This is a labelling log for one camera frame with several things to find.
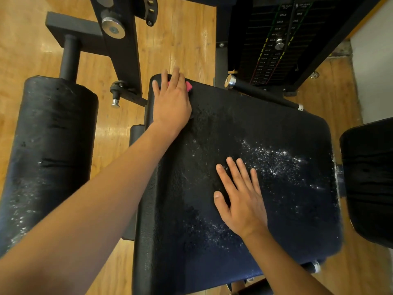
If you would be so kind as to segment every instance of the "forearm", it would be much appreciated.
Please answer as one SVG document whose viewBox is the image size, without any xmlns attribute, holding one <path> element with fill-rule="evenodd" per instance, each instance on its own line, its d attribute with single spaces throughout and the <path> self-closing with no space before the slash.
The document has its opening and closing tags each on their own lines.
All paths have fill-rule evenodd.
<svg viewBox="0 0 393 295">
<path fill-rule="evenodd" d="M 153 123 L 124 154 L 38 223 L 0 260 L 0 285 L 9 288 L 5 294 L 84 294 L 176 135 Z"/>
<path fill-rule="evenodd" d="M 261 268 L 274 294 L 332 295 L 282 249 L 268 230 L 246 237 L 244 243 Z"/>
</svg>

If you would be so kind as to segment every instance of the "right hand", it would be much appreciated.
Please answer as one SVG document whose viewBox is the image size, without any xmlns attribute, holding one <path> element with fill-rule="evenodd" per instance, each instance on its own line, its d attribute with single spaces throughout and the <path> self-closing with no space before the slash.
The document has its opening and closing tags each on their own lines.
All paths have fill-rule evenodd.
<svg viewBox="0 0 393 295">
<path fill-rule="evenodd" d="M 179 67 L 175 67 L 168 84 L 168 72 L 164 70 L 161 74 L 161 90 L 156 80 L 152 86 L 155 97 L 153 122 L 162 124 L 169 134 L 177 136 L 187 124 L 192 110 L 184 74 L 180 74 Z"/>
<path fill-rule="evenodd" d="M 217 164 L 217 173 L 231 201 L 231 208 L 229 208 L 222 193 L 219 191 L 214 193 L 214 203 L 222 220 L 243 240 L 253 233 L 268 232 L 268 219 L 258 183 L 257 171 L 251 169 L 250 180 L 246 166 L 240 158 L 236 161 L 237 166 L 231 157 L 228 157 L 226 162 L 235 184 L 233 184 L 223 166 Z"/>
</svg>

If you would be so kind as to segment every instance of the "finger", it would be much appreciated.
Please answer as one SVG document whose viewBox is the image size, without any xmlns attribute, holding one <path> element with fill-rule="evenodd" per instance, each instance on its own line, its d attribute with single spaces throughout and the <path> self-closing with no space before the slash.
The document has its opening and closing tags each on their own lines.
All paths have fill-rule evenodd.
<svg viewBox="0 0 393 295">
<path fill-rule="evenodd" d="M 171 82 L 169 83 L 168 89 L 174 90 L 177 87 L 177 83 L 179 82 L 179 67 L 176 66 L 173 69 Z"/>
<path fill-rule="evenodd" d="M 235 196 L 235 194 L 237 192 L 235 185 L 233 184 L 231 178 L 229 178 L 228 174 L 225 172 L 222 165 L 217 164 L 216 170 L 220 176 L 222 183 L 224 184 L 224 188 L 225 188 L 226 192 L 228 193 L 229 199 L 232 201 L 233 197 Z"/>
<path fill-rule="evenodd" d="M 252 186 L 254 187 L 254 190 L 262 196 L 261 188 L 259 186 L 259 181 L 258 181 L 258 175 L 257 175 L 257 170 L 256 169 L 251 169 L 251 180 L 252 180 Z"/>
<path fill-rule="evenodd" d="M 224 221 L 224 223 L 226 223 L 231 217 L 231 210 L 226 204 L 224 196 L 219 191 L 216 191 L 214 193 L 214 204 L 216 205 L 222 220 Z"/>
<path fill-rule="evenodd" d="M 187 91 L 187 87 L 185 86 L 184 74 L 179 74 L 179 82 L 177 83 L 177 88 L 180 88 L 183 91 Z"/>
<path fill-rule="evenodd" d="M 165 69 L 162 74 L 161 74 L 161 92 L 162 95 L 165 94 L 165 92 L 168 89 L 168 71 Z"/>
<path fill-rule="evenodd" d="M 233 161 L 232 157 L 228 157 L 226 159 L 226 163 L 228 164 L 229 170 L 231 171 L 232 174 L 232 179 L 233 182 L 236 184 L 236 187 L 238 190 L 243 191 L 246 189 L 246 185 L 244 184 L 244 180 L 242 176 L 239 173 L 239 170 Z"/>
<path fill-rule="evenodd" d="M 152 86 L 153 86 L 154 97 L 157 98 L 158 96 L 160 96 L 160 88 L 158 87 L 158 83 L 156 80 L 153 81 Z"/>
<path fill-rule="evenodd" d="M 251 183 L 250 176 L 248 175 L 248 171 L 247 171 L 246 165 L 244 164 L 243 160 L 241 158 L 238 158 L 236 160 L 236 164 L 239 168 L 240 175 L 242 176 L 245 185 L 247 186 L 248 189 L 252 189 L 253 185 Z"/>
</svg>

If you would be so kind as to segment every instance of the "black padded backrest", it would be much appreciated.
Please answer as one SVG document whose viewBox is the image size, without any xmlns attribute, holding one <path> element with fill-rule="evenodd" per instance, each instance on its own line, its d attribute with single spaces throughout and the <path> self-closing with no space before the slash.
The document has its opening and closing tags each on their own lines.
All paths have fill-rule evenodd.
<svg viewBox="0 0 393 295">
<path fill-rule="evenodd" d="M 160 75 L 154 76 L 160 83 Z M 228 156 L 255 167 L 269 229 L 305 263 L 336 253 L 341 219 L 326 122 L 307 112 L 190 81 L 194 118 L 170 146 L 142 197 L 133 294 L 187 294 L 261 274 L 217 212 Z M 151 121 L 151 82 L 147 120 Z"/>
<path fill-rule="evenodd" d="M 393 118 L 347 130 L 340 145 L 353 227 L 393 248 Z"/>
</svg>

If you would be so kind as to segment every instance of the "left hand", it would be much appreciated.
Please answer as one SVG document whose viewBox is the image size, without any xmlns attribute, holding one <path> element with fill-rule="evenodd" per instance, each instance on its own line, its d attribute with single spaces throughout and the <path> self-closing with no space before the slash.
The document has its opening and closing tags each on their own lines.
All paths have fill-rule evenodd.
<svg viewBox="0 0 393 295">
<path fill-rule="evenodd" d="M 175 135 L 184 128 L 191 115 L 191 104 L 188 98 L 184 74 L 175 67 L 168 84 L 168 72 L 161 74 L 161 90 L 156 80 L 153 81 L 154 109 L 153 121 L 163 125 Z"/>
</svg>

